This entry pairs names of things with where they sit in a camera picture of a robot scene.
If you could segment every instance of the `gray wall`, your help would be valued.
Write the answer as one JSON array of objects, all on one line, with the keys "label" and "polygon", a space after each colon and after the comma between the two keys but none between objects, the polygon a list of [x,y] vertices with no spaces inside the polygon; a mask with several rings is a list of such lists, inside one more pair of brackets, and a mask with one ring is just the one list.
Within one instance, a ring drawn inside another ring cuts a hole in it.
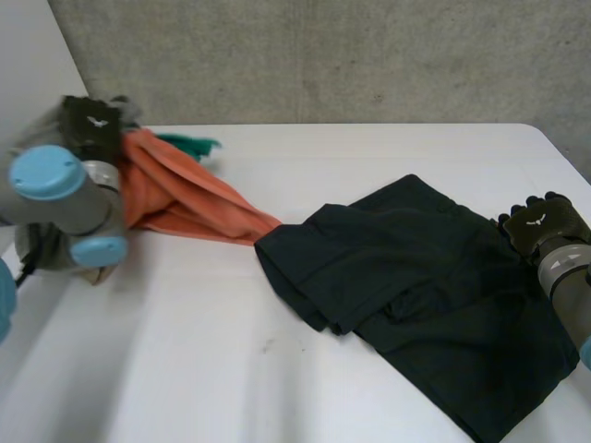
[{"label": "gray wall", "polygon": [[591,179],[589,0],[50,4],[90,93],[145,124],[522,122]]}]

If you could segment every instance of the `black garment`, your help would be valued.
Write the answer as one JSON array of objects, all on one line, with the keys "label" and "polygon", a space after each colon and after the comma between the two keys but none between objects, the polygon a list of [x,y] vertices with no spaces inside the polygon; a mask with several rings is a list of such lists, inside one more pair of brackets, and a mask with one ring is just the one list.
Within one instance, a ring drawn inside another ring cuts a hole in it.
[{"label": "black garment", "polygon": [[353,330],[474,441],[499,442],[578,362],[535,270],[414,175],[255,247],[312,328]]}]

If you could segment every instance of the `green cloth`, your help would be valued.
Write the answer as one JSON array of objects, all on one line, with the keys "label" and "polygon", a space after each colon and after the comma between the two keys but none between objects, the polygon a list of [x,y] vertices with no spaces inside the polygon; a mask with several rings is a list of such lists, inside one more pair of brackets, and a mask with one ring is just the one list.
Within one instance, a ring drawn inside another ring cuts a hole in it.
[{"label": "green cloth", "polygon": [[202,157],[209,156],[213,148],[222,146],[219,141],[212,138],[193,138],[179,134],[157,134],[156,137],[182,150],[198,162]]}]

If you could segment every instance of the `orange cloth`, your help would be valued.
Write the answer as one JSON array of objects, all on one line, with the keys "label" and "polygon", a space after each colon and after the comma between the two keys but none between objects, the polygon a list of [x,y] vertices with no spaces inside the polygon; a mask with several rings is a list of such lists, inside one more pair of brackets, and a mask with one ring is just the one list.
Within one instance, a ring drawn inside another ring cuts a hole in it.
[{"label": "orange cloth", "polygon": [[124,135],[120,167],[129,228],[252,245],[280,224],[149,129]]}]

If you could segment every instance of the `blue joint cap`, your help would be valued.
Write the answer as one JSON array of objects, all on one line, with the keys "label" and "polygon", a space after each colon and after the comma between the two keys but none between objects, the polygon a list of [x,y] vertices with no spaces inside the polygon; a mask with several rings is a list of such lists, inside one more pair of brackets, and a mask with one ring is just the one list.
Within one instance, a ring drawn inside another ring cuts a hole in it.
[{"label": "blue joint cap", "polygon": [[26,150],[10,165],[8,180],[24,198],[54,201],[80,189],[87,174],[72,152],[56,145]]},{"label": "blue joint cap", "polygon": [[10,331],[10,316],[17,308],[17,285],[12,273],[0,258],[0,343]]},{"label": "blue joint cap", "polygon": [[579,356],[585,366],[591,369],[591,336],[587,337],[579,350]]},{"label": "blue joint cap", "polygon": [[127,255],[125,237],[91,237],[70,247],[70,256],[84,268],[116,265]]}]

